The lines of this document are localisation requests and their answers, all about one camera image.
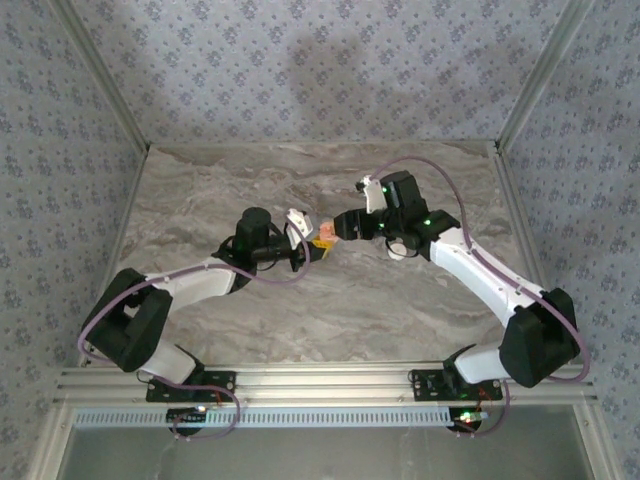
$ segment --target gray marble tabletop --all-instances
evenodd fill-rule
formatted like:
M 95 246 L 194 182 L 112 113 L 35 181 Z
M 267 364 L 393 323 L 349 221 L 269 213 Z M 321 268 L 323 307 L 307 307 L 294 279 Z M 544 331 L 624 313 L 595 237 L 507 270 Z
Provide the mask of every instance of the gray marble tabletop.
M 400 155 L 439 162 L 463 193 L 473 235 L 522 271 L 494 167 L 482 143 L 283 144 L 152 148 L 119 268 L 151 273 L 200 261 L 232 235 L 243 210 L 282 225 L 290 207 L 322 221 L 364 205 L 363 175 Z M 430 167 L 406 162 L 432 209 L 459 210 Z M 292 287 L 252 282 L 171 316 L 164 332 L 207 364 L 437 360 L 499 338 L 491 312 L 458 280 L 421 258 L 395 262 L 381 242 L 340 242 Z M 265 277 L 293 276 L 281 262 Z

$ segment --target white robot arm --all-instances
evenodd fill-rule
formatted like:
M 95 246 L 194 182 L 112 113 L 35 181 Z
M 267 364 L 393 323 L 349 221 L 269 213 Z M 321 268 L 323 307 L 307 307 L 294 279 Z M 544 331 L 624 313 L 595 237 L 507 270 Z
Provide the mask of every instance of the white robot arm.
M 167 317 L 187 305 L 240 290 L 250 281 L 247 277 L 255 275 L 259 263 L 287 259 L 297 271 L 305 262 L 302 242 L 307 244 L 309 261 L 321 259 L 324 250 L 306 240 L 313 230 L 308 215 L 291 209 L 287 222 L 295 228 L 282 233 L 266 210 L 250 208 L 236 225 L 235 235 L 202 262 L 149 275 L 131 268 L 120 271 L 89 314 L 80 343 L 86 338 L 125 372 L 143 370 L 174 384 L 185 383 L 202 365 L 182 348 L 161 339 Z M 105 306 L 136 286 L 143 288 L 125 295 L 95 322 Z
M 384 237 L 394 260 L 420 255 L 435 263 L 478 296 L 505 328 L 502 341 L 470 345 L 444 362 L 451 388 L 506 378 L 533 387 L 579 353 L 570 332 L 542 304 L 552 305 L 575 328 L 569 295 L 561 289 L 545 292 L 478 246 L 451 215 L 430 211 L 409 172 L 365 177 L 356 187 L 366 207 L 334 219 L 338 237 Z

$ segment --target patterned wallpaper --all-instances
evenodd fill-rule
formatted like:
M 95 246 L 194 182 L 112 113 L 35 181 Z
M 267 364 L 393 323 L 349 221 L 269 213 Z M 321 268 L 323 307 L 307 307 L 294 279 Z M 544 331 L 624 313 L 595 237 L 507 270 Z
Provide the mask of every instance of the patterned wallpaper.
M 74 0 L 151 143 L 497 138 L 566 0 Z
M 640 478 L 640 6 L 598 0 L 509 152 L 549 280 L 576 300 L 596 385 Z
M 0 478 L 26 473 L 54 368 L 105 273 L 139 156 L 43 0 L 0 2 Z

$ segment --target purple cable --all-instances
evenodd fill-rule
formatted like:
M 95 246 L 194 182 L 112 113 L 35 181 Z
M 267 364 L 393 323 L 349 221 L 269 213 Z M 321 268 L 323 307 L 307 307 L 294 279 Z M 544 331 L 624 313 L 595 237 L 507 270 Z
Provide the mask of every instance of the purple cable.
M 222 393 L 223 395 L 226 395 L 227 397 L 229 397 L 233 403 L 236 405 L 236 413 L 233 416 L 233 420 L 231 420 L 231 423 L 229 423 L 229 425 L 226 426 L 226 428 L 224 430 L 222 430 L 221 432 L 217 432 L 217 433 L 212 433 L 211 435 L 201 435 L 201 436 L 197 436 L 197 437 L 185 437 L 184 435 L 180 435 L 177 432 L 177 427 L 178 424 L 180 423 L 180 421 L 182 420 L 183 416 L 179 415 L 177 416 L 174 420 L 173 420 L 173 427 L 172 427 L 172 431 L 176 437 L 176 439 L 180 439 L 180 440 L 185 440 L 187 442 L 191 442 L 194 440 L 212 440 L 212 439 L 216 439 L 216 438 L 222 438 L 228 434 L 230 434 L 234 428 L 236 428 L 236 425 L 238 424 L 238 421 L 240 420 L 240 415 L 242 414 L 241 408 L 240 408 L 240 400 L 238 400 L 238 397 L 235 396 L 235 394 L 231 391 L 231 390 L 227 390 L 226 388 L 222 388 L 222 387 L 217 387 L 215 385 L 182 385 L 179 383 L 173 383 L 171 380 L 168 380 L 166 378 L 163 377 L 157 377 L 154 376 L 153 378 L 155 378 L 156 380 L 164 383 L 165 385 L 168 385 L 172 388 L 178 388 L 180 390 L 210 390 L 212 392 L 218 392 L 218 393 Z
M 163 277 L 156 277 L 156 278 L 152 278 L 150 280 L 145 280 L 142 283 L 138 283 L 136 285 L 134 285 L 133 287 L 130 287 L 128 289 L 126 289 L 124 292 L 122 292 L 120 295 L 118 295 L 117 297 L 115 297 L 113 300 L 111 300 L 107 305 L 104 306 L 104 308 L 102 310 L 100 310 L 95 317 L 93 317 L 91 319 L 91 321 L 87 324 L 87 326 L 82 330 L 82 332 L 80 333 L 80 336 L 78 337 L 78 342 L 77 342 L 77 346 L 78 346 L 78 350 L 80 350 L 80 352 L 82 352 L 83 354 L 85 354 L 87 357 L 92 358 L 94 360 L 98 360 L 101 362 L 108 362 L 109 360 L 107 360 L 106 358 L 100 357 L 98 355 L 95 355 L 91 352 L 89 352 L 84 344 L 85 341 L 87 339 L 87 335 L 89 334 L 89 332 L 91 330 L 93 330 L 93 328 L 98 324 L 98 322 L 100 320 L 102 320 L 104 318 L 104 316 L 109 313 L 111 310 L 113 310 L 115 308 L 116 305 L 118 305 L 122 300 L 124 300 L 125 298 L 127 298 L 129 295 L 136 293 L 138 290 L 142 290 L 145 287 L 148 287 L 149 285 L 154 285 L 156 283 L 162 283 L 164 282 L 166 279 L 168 280 L 173 280 L 175 278 L 180 278 L 180 277 L 184 277 L 186 275 L 190 275 L 192 273 L 196 273 L 196 272 L 200 272 L 202 270 L 208 270 L 208 269 L 221 269 L 221 270 L 231 270 L 235 273 L 237 273 L 238 275 L 242 275 L 244 277 L 250 278 L 251 280 L 257 280 L 259 282 L 263 282 L 263 283 L 267 283 L 269 285 L 293 285 L 294 283 L 298 282 L 299 280 L 301 280 L 309 271 L 309 266 L 311 264 L 311 254 L 309 252 L 309 246 L 307 245 L 307 242 L 304 241 L 304 236 L 302 235 L 302 232 L 300 231 L 300 229 L 294 225 L 293 222 L 289 221 L 287 219 L 287 224 L 293 229 L 294 232 L 296 232 L 298 234 L 298 237 L 300 237 L 302 239 L 302 248 L 304 250 L 304 265 L 302 266 L 302 270 L 300 271 L 300 273 L 295 276 L 294 278 L 291 278 L 289 280 L 269 280 L 266 278 L 261 278 L 258 277 L 256 275 L 252 275 L 251 273 L 247 273 L 244 270 L 241 270 L 237 267 L 234 267 L 232 265 L 195 265 L 193 267 L 187 267 L 184 268 L 182 270 L 178 270 L 176 272 L 167 274 L 166 276 Z

